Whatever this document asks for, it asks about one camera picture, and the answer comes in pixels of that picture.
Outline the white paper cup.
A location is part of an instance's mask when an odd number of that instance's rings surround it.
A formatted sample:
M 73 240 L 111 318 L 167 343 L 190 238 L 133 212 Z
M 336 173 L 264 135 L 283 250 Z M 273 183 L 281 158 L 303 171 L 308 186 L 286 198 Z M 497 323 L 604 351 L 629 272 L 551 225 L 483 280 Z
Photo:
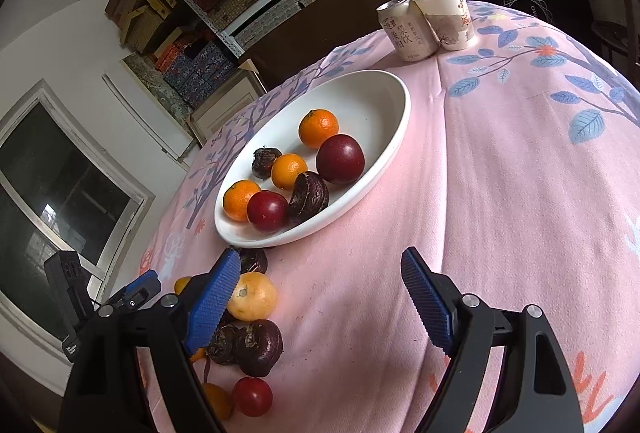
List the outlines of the white paper cup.
M 447 51 L 469 49 L 477 42 L 466 0 L 413 0 Z

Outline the large dark red plum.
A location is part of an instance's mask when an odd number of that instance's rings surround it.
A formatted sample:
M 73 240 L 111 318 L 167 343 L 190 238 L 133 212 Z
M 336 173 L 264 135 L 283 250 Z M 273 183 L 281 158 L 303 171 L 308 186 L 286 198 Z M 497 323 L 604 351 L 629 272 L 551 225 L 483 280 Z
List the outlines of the large dark red plum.
M 352 184 L 364 170 L 363 151 L 347 134 L 328 138 L 319 148 L 316 157 L 318 174 L 326 182 L 336 185 Z

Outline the yellow orange fruit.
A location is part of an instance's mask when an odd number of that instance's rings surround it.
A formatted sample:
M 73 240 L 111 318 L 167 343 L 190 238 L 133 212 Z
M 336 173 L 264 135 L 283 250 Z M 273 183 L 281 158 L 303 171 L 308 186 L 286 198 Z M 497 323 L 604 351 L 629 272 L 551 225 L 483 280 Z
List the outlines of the yellow orange fruit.
M 278 291 L 270 279 L 259 271 L 242 274 L 227 304 L 228 312 L 237 320 L 268 318 L 278 303 Z
M 202 389 L 216 417 L 220 421 L 228 420 L 234 410 L 234 402 L 231 395 L 225 389 L 213 383 L 204 382 Z

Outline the pink printed tablecloth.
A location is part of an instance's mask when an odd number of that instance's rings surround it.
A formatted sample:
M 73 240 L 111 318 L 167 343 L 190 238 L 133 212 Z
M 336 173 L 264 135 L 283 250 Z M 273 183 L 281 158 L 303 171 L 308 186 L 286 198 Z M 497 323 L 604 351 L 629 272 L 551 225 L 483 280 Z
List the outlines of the pink printed tablecloth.
M 214 212 L 231 162 L 281 108 L 347 72 L 411 95 L 408 130 L 373 190 L 334 224 L 268 252 L 283 354 L 259 419 L 231 432 L 411 432 L 447 366 L 400 278 L 418 249 L 499 309 L 544 310 L 600 432 L 639 375 L 639 94 L 540 20 L 471 6 L 472 50 L 401 60 L 383 31 L 334 49 L 204 146 L 142 257 L 165 288 L 224 250 Z

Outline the dark purple round fruit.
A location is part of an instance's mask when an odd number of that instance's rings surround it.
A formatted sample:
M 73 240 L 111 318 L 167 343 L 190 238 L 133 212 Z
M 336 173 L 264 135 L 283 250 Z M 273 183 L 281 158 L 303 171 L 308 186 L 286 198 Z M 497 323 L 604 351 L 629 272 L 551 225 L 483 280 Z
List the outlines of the dark purple round fruit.
M 282 352 L 281 331 L 269 319 L 252 321 L 236 335 L 234 355 L 242 372 L 250 377 L 267 377 Z

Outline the white beverage can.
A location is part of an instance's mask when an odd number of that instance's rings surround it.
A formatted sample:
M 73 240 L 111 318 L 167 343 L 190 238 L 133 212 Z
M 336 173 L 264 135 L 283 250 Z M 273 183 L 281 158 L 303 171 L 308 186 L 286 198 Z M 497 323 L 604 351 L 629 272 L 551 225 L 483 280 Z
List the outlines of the white beverage can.
M 405 62 L 420 62 L 440 48 L 434 30 L 413 0 L 390 0 L 376 12 L 386 36 Z

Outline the small red cherry tomato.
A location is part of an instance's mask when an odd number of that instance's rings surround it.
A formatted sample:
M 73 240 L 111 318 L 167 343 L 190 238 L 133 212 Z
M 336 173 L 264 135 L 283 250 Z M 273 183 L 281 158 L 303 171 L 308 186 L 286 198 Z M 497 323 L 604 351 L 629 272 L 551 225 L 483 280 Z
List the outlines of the small red cherry tomato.
M 245 377 L 232 390 L 235 407 L 245 416 L 257 418 L 271 409 L 273 393 L 270 385 L 260 378 Z

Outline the dark glass door window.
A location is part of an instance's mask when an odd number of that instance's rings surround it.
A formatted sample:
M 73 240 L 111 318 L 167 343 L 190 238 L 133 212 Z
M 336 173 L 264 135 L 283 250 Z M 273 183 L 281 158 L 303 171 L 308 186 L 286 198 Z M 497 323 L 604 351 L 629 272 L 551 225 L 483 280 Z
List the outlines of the dark glass door window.
M 96 303 L 122 267 L 155 194 L 122 166 L 39 79 L 1 118 L 1 318 L 3 353 L 62 393 L 70 332 L 44 263 L 73 252 Z

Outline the dark water chestnut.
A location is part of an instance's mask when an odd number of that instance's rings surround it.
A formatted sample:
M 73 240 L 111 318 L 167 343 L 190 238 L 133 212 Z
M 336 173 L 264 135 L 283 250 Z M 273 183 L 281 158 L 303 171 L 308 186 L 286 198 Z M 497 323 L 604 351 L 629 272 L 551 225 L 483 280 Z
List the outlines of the dark water chestnut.
M 293 224 L 308 221 L 329 205 L 329 188 L 320 175 L 311 171 L 299 173 L 288 203 L 288 219 Z

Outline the large orange mandarin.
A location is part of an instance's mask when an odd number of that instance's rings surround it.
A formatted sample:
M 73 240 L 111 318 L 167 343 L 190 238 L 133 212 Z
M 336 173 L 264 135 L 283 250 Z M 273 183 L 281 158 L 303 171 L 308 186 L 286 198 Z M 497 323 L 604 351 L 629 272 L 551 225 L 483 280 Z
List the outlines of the large orange mandarin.
M 260 186 L 251 180 L 239 180 L 233 183 L 222 197 L 222 208 L 226 216 L 234 222 L 246 222 L 250 198 L 261 190 Z

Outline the small orange mandarin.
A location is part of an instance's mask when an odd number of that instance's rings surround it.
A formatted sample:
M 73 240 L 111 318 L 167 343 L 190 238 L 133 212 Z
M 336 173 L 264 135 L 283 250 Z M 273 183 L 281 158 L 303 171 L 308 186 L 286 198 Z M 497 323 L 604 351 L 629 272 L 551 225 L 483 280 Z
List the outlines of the small orange mandarin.
M 340 130 L 337 118 L 326 109 L 311 109 L 298 126 L 300 141 L 309 148 L 320 146 Z

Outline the small red plum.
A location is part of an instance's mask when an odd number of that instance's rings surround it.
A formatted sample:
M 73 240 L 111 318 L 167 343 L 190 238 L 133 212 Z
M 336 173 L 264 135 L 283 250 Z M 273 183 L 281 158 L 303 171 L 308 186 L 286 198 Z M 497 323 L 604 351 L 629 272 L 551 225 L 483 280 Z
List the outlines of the small red plum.
M 288 201 L 271 190 L 261 190 L 248 201 L 246 213 L 257 231 L 273 233 L 288 222 Z

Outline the white oval plate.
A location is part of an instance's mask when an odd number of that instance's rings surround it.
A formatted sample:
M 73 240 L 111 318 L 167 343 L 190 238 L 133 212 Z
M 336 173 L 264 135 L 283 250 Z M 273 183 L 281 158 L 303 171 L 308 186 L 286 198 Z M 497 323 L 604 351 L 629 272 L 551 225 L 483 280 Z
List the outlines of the white oval plate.
M 338 122 L 340 139 L 329 149 L 312 149 L 299 138 L 299 123 L 312 109 L 326 109 Z M 306 238 L 334 223 L 354 208 L 390 166 L 405 137 L 411 112 L 407 84 L 398 76 L 383 70 L 349 72 L 317 86 L 297 98 L 274 115 L 234 159 L 224 180 L 215 206 L 215 226 L 220 238 L 235 247 L 255 249 L 286 245 Z M 250 222 L 231 219 L 222 201 L 230 186 L 241 180 L 254 180 L 254 153 L 262 147 L 274 147 L 284 154 L 295 154 L 306 161 L 311 172 L 320 174 L 327 166 L 335 167 L 346 153 L 346 140 L 351 138 L 361 149 L 363 167 L 359 175 L 352 161 L 337 173 L 352 182 L 326 180 L 328 206 L 302 223 L 290 222 L 272 233 L 258 231 Z

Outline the dark chestnut on plate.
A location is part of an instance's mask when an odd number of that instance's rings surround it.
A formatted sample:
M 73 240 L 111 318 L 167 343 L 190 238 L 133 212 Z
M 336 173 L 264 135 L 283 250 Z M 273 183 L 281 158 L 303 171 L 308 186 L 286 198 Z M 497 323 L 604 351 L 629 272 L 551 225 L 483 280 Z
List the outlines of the dark chestnut on plate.
M 276 147 L 260 147 L 254 151 L 252 172 L 255 178 L 266 180 L 270 178 L 273 164 L 282 156 Z

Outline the small orange kumquat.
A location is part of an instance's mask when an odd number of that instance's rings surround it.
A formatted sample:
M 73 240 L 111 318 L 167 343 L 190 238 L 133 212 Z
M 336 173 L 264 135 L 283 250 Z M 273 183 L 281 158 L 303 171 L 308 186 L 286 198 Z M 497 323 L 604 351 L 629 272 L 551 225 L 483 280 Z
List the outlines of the small orange kumquat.
M 308 170 L 306 161 L 296 154 L 281 155 L 271 167 L 271 182 L 279 190 L 292 190 L 300 173 Z

